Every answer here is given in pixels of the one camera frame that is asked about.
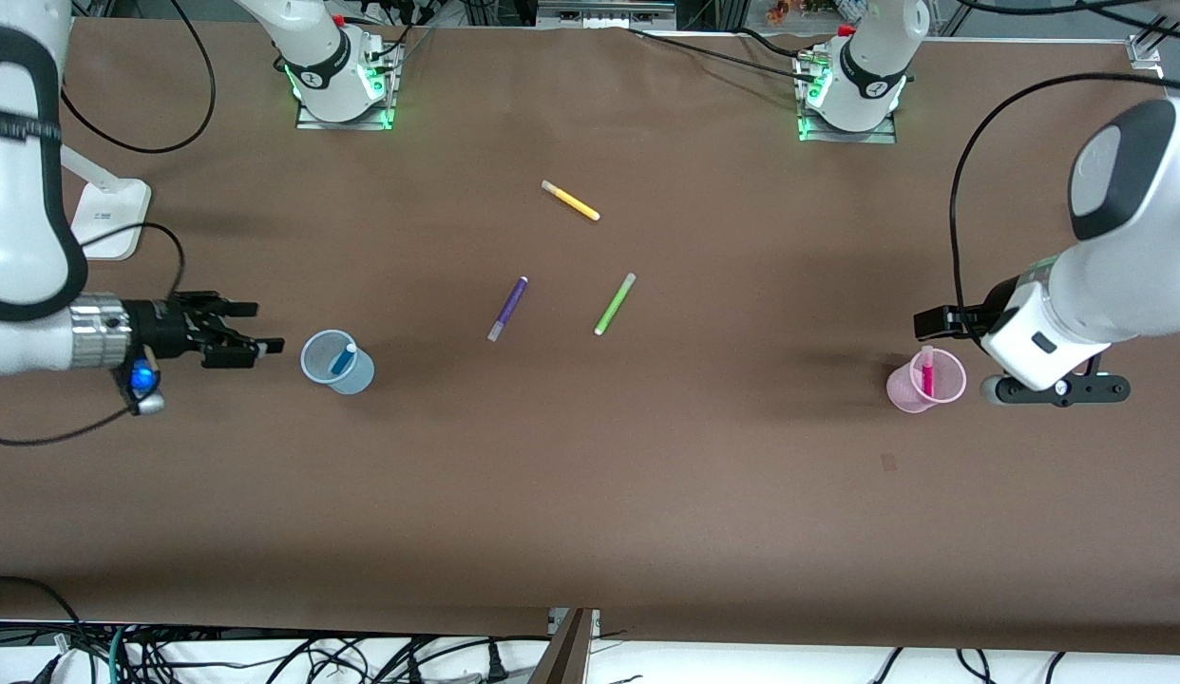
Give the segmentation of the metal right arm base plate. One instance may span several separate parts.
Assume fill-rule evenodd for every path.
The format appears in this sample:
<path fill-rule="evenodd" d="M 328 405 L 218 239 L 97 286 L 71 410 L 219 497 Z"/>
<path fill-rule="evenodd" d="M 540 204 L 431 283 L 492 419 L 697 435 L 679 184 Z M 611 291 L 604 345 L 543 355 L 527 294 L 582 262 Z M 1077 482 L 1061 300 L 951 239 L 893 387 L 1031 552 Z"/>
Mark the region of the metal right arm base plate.
<path fill-rule="evenodd" d="M 299 99 L 299 129 L 391 130 L 404 45 L 346 31 L 333 55 L 315 65 L 286 63 Z"/>

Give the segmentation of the green marker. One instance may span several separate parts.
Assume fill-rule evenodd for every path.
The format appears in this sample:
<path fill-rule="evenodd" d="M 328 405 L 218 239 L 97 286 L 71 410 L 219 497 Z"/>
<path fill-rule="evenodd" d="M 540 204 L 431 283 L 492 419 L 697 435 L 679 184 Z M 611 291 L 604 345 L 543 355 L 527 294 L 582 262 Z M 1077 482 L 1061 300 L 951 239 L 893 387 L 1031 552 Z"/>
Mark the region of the green marker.
<path fill-rule="evenodd" d="M 623 305 L 628 294 L 632 291 L 635 281 L 637 281 L 637 274 L 628 272 L 624 279 L 620 282 L 620 287 L 616 292 L 612 294 L 612 298 L 609 300 L 607 308 L 604 308 L 604 313 L 602 313 L 602 316 L 599 316 L 599 320 L 596 321 L 596 324 L 594 325 L 595 336 L 603 336 L 609 330 L 609 325 L 611 325 L 612 320 L 615 320 L 618 314 L 620 307 Z"/>

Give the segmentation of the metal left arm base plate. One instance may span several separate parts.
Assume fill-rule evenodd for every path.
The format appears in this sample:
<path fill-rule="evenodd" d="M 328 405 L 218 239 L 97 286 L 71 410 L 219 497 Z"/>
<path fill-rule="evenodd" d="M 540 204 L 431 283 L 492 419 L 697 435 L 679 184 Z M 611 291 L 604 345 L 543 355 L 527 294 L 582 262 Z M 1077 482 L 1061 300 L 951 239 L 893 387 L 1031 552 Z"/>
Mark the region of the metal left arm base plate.
<path fill-rule="evenodd" d="M 796 129 L 802 142 L 872 143 L 897 142 L 894 108 L 906 78 L 898 83 L 850 81 L 835 72 L 830 55 L 814 55 L 793 63 L 794 73 L 808 75 L 796 86 Z"/>

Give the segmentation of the aluminium frame beam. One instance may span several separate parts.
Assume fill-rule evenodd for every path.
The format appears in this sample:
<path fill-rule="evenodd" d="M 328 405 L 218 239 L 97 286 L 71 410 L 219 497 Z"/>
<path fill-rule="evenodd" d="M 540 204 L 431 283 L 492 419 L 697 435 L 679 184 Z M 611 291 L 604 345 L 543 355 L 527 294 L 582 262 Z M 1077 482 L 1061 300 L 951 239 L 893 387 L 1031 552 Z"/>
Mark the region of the aluminium frame beam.
<path fill-rule="evenodd" d="M 526 684 L 585 684 L 586 658 L 601 637 L 598 609 L 551 609 L 553 633 Z"/>

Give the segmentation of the translucent pink plastic cup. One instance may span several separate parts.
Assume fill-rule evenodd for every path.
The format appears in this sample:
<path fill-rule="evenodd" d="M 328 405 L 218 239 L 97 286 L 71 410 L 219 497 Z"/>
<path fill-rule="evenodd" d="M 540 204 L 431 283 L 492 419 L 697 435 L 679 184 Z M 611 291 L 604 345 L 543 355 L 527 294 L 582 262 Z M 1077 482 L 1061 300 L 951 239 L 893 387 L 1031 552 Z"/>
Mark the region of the translucent pink plastic cup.
<path fill-rule="evenodd" d="M 961 359 L 942 348 L 936 348 L 936 397 L 924 397 L 922 393 L 922 350 L 914 353 L 902 367 L 894 369 L 886 380 L 889 400 L 907 414 L 922 414 L 936 406 L 945 406 L 958 400 L 966 390 L 966 368 Z"/>

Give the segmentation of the purple marker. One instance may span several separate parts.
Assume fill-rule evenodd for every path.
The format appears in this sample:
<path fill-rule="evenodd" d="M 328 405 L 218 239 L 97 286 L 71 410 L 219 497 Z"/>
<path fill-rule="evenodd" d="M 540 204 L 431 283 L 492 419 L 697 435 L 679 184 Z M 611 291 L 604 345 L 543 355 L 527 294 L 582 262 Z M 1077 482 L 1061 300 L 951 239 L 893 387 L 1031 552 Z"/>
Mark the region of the purple marker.
<path fill-rule="evenodd" d="M 516 311 L 518 303 L 522 302 L 523 294 L 526 291 L 529 285 L 529 278 L 526 276 L 520 276 L 514 282 L 509 296 L 504 300 L 504 304 L 499 310 L 498 315 L 494 316 L 494 323 L 491 325 L 487 333 L 487 341 L 496 342 L 500 337 L 504 330 L 504 325 L 509 324 L 509 321 L 513 313 Z"/>

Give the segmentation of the yellow marker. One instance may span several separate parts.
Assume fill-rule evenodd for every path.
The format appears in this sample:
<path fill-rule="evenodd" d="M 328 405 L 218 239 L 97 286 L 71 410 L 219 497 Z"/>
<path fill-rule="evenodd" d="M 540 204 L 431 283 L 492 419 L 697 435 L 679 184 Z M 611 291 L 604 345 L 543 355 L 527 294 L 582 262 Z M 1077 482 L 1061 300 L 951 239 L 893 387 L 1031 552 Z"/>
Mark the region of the yellow marker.
<path fill-rule="evenodd" d="M 586 219 L 589 221 L 601 219 L 601 213 L 598 211 L 595 211 L 594 208 L 590 208 L 589 204 L 586 204 L 584 200 L 576 198 L 576 196 L 569 195 L 568 191 L 557 186 L 556 183 L 553 183 L 552 180 L 542 180 L 542 190 L 545 191 L 546 195 L 551 195 L 552 198 L 560 200 L 560 203 L 563 203 L 564 206 L 572 208 L 573 211 L 581 213 L 581 216 L 585 217 Z"/>

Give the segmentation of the aluminium corner profile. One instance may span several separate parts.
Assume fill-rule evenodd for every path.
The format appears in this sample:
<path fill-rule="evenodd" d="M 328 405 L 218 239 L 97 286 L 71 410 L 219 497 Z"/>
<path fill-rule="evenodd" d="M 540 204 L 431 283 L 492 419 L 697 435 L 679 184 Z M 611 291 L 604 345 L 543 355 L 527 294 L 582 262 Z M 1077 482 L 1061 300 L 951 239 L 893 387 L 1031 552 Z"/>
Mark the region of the aluminium corner profile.
<path fill-rule="evenodd" d="M 1167 31 L 1175 29 L 1179 27 L 1179 24 L 1173 22 L 1171 17 L 1163 13 L 1156 13 L 1150 19 L 1146 17 L 1132 17 L 1129 14 L 1129 17 L 1126 17 L 1126 21 L 1133 28 L 1136 28 L 1136 33 L 1126 42 L 1126 52 L 1128 52 L 1132 70 L 1160 72 L 1162 70 L 1160 48 L 1165 39 L 1168 38 Z"/>

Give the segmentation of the white desk lamp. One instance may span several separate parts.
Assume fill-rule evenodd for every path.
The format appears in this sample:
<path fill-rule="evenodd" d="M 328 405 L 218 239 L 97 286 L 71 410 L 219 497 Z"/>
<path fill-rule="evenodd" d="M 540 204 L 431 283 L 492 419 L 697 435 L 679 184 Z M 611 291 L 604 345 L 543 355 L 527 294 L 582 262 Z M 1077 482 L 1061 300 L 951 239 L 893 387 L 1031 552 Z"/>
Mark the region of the white desk lamp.
<path fill-rule="evenodd" d="M 61 147 L 61 164 L 85 182 L 70 222 L 86 259 L 116 261 L 135 255 L 152 199 L 145 180 L 118 178 L 72 147 Z"/>

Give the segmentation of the translucent blue plastic cup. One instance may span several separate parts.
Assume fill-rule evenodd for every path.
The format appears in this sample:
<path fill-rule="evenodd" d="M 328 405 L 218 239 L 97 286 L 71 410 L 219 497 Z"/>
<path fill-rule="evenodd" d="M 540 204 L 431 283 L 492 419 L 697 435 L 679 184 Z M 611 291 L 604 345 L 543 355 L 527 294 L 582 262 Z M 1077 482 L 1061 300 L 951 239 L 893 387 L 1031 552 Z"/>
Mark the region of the translucent blue plastic cup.
<path fill-rule="evenodd" d="M 339 351 L 342 351 L 347 343 L 355 343 L 358 347 L 356 359 L 347 371 L 333 376 L 330 371 L 333 359 Z M 342 330 L 314 333 L 300 351 L 300 368 L 304 373 L 304 377 L 314 384 L 329 387 L 333 392 L 342 395 L 363 392 L 374 377 L 374 363 L 371 356 L 358 346 L 349 333 Z"/>

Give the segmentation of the brown table cover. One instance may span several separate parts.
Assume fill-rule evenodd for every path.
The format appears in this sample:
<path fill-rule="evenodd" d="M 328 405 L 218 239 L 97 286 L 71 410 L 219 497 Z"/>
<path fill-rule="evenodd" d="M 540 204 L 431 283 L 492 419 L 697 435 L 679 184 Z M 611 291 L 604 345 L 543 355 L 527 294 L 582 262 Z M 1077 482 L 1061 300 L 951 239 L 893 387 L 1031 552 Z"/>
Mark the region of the brown table cover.
<path fill-rule="evenodd" d="M 586 606 L 630 639 L 1180 653 L 1180 336 L 1104 356 L 1119 406 L 885 395 L 952 295 L 974 126 L 1121 45 L 927 42 L 897 142 L 840 144 L 799 140 L 776 75 L 620 29 L 431 31 L 395 129 L 304 131 L 263 29 L 198 29 L 198 142 L 65 136 L 286 351 L 164 362 L 159 415 L 0 447 L 0 576 L 94 620 L 538 634 Z M 324 330 L 367 389 L 304 377 Z"/>

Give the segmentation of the grey metal rack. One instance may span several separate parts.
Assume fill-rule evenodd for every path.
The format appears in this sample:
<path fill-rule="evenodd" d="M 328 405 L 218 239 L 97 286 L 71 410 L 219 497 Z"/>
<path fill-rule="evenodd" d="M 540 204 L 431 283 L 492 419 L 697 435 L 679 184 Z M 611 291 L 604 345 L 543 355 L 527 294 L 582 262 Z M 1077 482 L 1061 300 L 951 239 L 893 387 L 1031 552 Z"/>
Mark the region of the grey metal rack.
<path fill-rule="evenodd" d="M 677 29 L 676 0 L 537 0 L 535 26 Z"/>

